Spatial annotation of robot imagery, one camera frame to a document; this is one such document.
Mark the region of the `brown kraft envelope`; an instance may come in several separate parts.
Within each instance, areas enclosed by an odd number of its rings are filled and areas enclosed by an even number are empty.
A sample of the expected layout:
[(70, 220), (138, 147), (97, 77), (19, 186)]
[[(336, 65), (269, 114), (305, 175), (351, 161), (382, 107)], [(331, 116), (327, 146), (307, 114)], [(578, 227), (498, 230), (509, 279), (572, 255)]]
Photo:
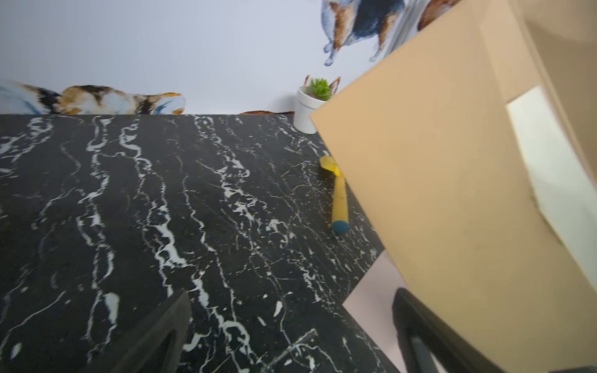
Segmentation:
[(312, 119), (410, 291), (507, 372), (596, 363), (596, 286), (507, 104), (544, 89), (596, 189), (594, 1), (461, 1)]

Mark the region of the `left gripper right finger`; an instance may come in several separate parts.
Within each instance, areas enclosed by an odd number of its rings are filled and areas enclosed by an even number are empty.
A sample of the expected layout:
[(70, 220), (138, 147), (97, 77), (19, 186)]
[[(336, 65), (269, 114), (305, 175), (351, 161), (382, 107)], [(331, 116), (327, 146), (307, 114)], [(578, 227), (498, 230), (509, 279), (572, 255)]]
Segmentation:
[(501, 372), (408, 289), (398, 288), (393, 323), (407, 372)]

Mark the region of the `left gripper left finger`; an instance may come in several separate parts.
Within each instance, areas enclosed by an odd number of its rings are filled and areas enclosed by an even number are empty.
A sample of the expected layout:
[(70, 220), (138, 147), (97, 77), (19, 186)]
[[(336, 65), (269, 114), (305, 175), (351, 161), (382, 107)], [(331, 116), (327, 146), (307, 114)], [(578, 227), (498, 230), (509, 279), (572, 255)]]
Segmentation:
[(82, 372), (175, 372), (191, 323), (187, 292), (172, 294)]

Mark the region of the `pink envelope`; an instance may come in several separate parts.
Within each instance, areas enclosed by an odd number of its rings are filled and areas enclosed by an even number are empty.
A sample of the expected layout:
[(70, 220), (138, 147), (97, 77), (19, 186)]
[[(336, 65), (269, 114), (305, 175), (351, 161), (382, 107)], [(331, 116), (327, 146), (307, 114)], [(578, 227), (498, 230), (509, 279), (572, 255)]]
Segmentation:
[(383, 251), (343, 302), (343, 307), (400, 372), (407, 371), (393, 322), (396, 291), (407, 287), (391, 256)]

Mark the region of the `cream letter paper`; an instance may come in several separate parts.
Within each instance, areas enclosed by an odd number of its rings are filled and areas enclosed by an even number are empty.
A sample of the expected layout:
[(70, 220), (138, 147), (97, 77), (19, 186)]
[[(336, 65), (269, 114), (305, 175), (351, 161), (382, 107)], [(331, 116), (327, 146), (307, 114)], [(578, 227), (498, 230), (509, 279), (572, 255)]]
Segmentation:
[(506, 106), (539, 209), (596, 286), (596, 189), (540, 86)]

